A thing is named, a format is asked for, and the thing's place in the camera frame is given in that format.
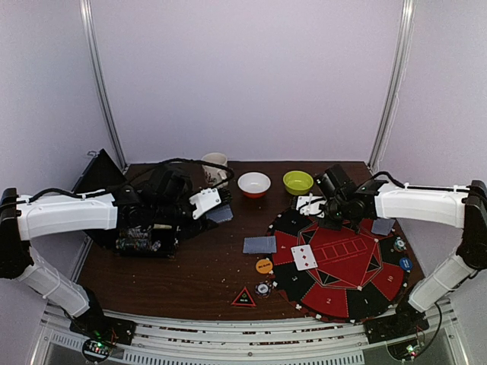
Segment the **dealt card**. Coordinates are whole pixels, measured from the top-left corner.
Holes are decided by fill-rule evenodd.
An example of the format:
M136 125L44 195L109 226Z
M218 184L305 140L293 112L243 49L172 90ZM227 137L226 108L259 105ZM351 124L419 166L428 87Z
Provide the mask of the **dealt card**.
M247 237L243 242L244 254L276 253L274 236Z
M394 219L378 218L373 221L371 232L375 235L388 236L395 224Z

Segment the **blue grey cloth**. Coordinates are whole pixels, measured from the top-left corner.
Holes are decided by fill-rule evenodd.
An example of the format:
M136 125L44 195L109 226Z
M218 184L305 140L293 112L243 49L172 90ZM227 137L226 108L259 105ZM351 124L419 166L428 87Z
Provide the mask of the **blue grey cloth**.
M233 219L233 212L230 205L222 205L215 207L205 214L205 217L217 224L231 221Z

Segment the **poker chip stack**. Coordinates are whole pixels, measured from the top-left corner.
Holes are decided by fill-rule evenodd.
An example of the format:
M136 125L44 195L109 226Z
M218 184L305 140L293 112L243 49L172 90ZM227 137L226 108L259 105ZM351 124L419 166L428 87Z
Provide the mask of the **poker chip stack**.
M254 290L258 297L268 297L272 292L272 284L269 281L261 281Z
M393 243L393 249L396 252L405 252L407 250L406 242L402 238L397 237Z

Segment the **three of diamonds card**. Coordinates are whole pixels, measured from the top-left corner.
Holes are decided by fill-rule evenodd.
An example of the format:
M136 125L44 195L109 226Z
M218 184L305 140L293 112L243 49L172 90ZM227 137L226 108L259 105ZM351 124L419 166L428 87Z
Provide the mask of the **three of diamonds card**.
M299 245L291 247L291 254L298 271L310 270L317 268L313 250L310 245Z

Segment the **blue small blind button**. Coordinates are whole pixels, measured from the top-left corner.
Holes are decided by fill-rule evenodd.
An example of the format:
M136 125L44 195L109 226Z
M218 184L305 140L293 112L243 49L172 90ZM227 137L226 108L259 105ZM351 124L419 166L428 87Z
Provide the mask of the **blue small blind button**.
M408 257L402 257L399 260L399 266L404 271L411 271L413 268L413 263Z

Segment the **orange big blind button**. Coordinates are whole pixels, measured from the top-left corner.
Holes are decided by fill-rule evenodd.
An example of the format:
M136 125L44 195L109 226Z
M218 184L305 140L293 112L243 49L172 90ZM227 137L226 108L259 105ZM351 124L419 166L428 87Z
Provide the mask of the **orange big blind button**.
M260 259L255 264L255 269L258 273L267 275L270 274L273 270L273 263L270 259Z

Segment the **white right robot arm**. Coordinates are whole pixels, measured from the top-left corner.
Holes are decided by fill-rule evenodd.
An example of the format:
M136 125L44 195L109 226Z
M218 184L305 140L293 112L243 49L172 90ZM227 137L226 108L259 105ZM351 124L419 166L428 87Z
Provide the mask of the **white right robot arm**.
M447 243L445 257L398 304L390 319L395 335L407 335L418 325L419 313L486 269L486 184L482 180L421 186L379 171L357 183L335 164L314 181L325 198L324 220L337 230L346 221L358 227L364 219L395 219L400 224L431 227L429 237L435 243L449 233L454 235L456 242Z

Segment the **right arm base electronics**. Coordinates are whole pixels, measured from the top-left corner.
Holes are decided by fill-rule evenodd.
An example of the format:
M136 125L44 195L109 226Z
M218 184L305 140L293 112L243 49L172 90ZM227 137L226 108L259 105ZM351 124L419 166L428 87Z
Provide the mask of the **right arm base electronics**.
M387 350L395 360L416 359L425 345L425 330L429 328L425 314L409 304L399 305L391 316L369 319L364 323L365 334L370 344L415 336L388 345Z

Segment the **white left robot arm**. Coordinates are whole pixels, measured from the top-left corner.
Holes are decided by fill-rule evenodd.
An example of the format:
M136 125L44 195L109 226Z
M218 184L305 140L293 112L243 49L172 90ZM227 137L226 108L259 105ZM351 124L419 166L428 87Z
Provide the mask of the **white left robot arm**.
M1 200L1 276L24 282L77 319L92 337L101 338L110 323L95 294L67 279L30 241L84 231L107 245L120 246L128 240L147 243L153 254L206 228L202 202L217 193L191 193L190 187L190 180L178 170L158 167L140 190L127 179L102 182L87 192L51 188L18 195L16 189L6 189Z

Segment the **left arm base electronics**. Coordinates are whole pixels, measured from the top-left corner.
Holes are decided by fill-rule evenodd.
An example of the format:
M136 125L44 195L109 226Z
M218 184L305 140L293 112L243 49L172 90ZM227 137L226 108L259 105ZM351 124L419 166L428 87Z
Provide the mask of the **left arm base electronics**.
M81 324L71 321L69 329L87 337L81 346L81 354L89 363L107 360L119 344L130 345L135 334L136 324L126 319L108 317L106 331L88 331Z

